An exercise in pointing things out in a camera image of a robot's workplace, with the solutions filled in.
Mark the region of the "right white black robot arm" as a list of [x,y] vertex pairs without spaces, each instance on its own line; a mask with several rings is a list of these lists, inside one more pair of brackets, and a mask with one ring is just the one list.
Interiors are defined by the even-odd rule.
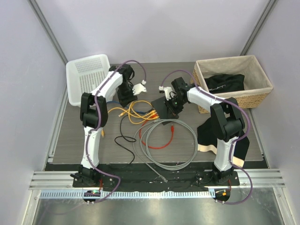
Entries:
[[213,95],[197,84],[188,85],[183,78],[171,82],[172,87],[159,86],[165,94],[167,111],[176,116],[185,103],[194,103],[210,113],[212,132],[217,138],[217,154],[212,165],[211,181],[223,185],[233,175],[233,152],[236,142],[245,128],[242,114],[236,99],[224,99]]

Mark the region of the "black network switch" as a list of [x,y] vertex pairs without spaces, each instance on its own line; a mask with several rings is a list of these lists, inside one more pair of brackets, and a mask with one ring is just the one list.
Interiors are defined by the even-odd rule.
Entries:
[[154,101],[151,102],[153,108],[155,109],[155,111],[157,112],[159,118],[161,120],[166,120],[167,118],[167,111],[166,111],[166,107],[164,104],[164,101],[166,100],[165,97],[161,97],[158,98]]

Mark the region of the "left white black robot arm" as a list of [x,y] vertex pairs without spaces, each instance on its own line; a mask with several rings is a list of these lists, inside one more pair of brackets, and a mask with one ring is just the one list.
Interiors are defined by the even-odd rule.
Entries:
[[137,100],[131,83],[134,75],[129,64],[112,66],[96,89],[82,94],[80,120],[84,128],[84,153],[78,172],[70,175],[74,179],[74,187],[95,187],[100,182],[98,152],[101,131],[108,121],[107,102],[114,94],[117,94],[122,107]]

